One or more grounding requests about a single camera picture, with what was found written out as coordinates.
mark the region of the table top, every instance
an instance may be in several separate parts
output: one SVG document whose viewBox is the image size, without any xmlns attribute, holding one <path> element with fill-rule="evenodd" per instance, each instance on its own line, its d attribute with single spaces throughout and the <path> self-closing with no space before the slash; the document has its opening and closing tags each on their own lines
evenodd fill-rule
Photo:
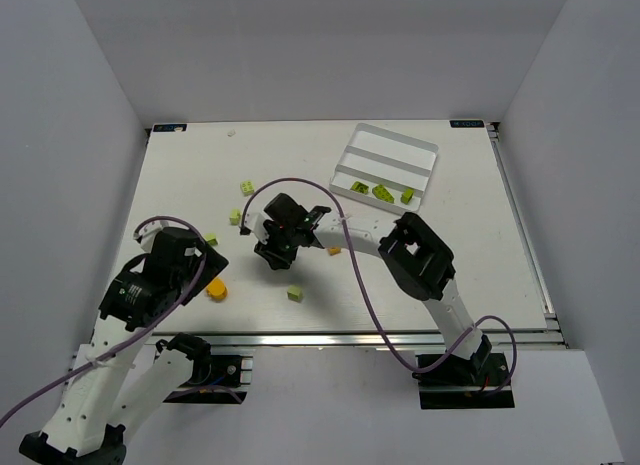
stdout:
<svg viewBox="0 0 640 465">
<path fill-rule="evenodd" d="M 280 177 L 327 186 L 357 121 L 193 123 L 183 132 L 153 132 L 112 275 L 139 246 L 131 237 L 147 217 L 173 215 L 218 237 L 216 250 L 230 265 L 221 274 L 229 290 L 222 302 L 206 294 L 180 307 L 159 327 L 176 333 L 373 332 L 348 253 L 301 249 L 291 270 L 272 271 L 253 253 L 254 237 L 229 224 L 246 198 L 240 182 L 255 187 Z M 452 129 L 448 121 L 367 121 L 437 144 L 438 159 L 418 214 L 453 250 L 456 280 L 472 317 L 495 314 L 515 329 L 545 328 L 544 305 L 530 269 L 487 131 Z M 331 205 L 317 190 L 278 184 L 252 203 L 261 210 L 278 192 L 305 208 Z M 347 198 L 346 213 L 395 220 L 398 216 Z M 424 306 L 403 294 L 382 260 L 360 255 L 374 307 L 389 331 L 435 332 Z M 304 299 L 287 299 L 298 285 Z M 487 322 L 487 328 L 495 328 Z"/>
</svg>

